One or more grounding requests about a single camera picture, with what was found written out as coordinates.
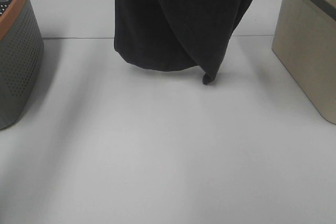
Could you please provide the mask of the grey perforated basket orange rim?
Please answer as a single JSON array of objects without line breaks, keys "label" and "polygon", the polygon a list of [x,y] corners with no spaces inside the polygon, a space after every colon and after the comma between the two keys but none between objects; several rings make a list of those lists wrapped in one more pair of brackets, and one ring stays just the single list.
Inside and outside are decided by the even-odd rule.
[{"label": "grey perforated basket orange rim", "polygon": [[20,118],[43,55],[44,42],[31,1],[1,1],[1,129]]}]

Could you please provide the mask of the beige bin grey rim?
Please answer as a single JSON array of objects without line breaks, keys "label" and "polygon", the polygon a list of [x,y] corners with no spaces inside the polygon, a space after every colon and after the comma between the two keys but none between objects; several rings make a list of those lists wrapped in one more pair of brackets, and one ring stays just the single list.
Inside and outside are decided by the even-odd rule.
[{"label": "beige bin grey rim", "polygon": [[335,123],[335,0],[282,0],[272,50],[319,114]]}]

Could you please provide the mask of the dark navy towel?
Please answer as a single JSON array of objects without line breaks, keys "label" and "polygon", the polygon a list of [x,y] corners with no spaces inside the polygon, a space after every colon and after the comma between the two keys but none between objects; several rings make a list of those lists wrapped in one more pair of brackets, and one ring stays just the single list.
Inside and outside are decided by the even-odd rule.
[{"label": "dark navy towel", "polygon": [[127,63],[163,72],[200,67],[213,82],[253,0],[115,0],[114,49]]}]

